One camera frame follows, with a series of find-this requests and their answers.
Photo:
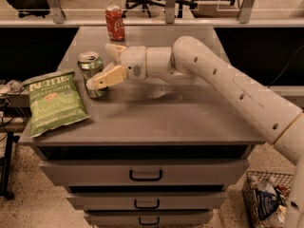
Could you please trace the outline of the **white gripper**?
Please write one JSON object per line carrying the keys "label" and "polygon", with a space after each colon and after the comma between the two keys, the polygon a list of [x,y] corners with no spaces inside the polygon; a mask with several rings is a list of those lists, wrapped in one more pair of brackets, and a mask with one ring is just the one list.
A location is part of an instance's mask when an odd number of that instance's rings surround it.
{"label": "white gripper", "polygon": [[85,85],[89,90],[120,84],[127,77],[127,73],[132,80],[144,80],[147,77],[145,46],[125,48],[125,46],[106,44],[104,48],[117,64],[122,65],[109,64],[102,72],[88,79]]}

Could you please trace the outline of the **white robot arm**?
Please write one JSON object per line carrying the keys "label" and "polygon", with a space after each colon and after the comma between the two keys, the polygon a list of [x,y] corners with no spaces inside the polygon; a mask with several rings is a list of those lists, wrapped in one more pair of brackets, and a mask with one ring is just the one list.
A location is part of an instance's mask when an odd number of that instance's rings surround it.
{"label": "white robot arm", "polygon": [[304,228],[304,112],[217,56],[191,36],[172,47],[107,44],[113,62],[86,82],[90,90],[124,79],[192,83],[198,77],[228,101],[274,149],[295,165],[284,228]]}

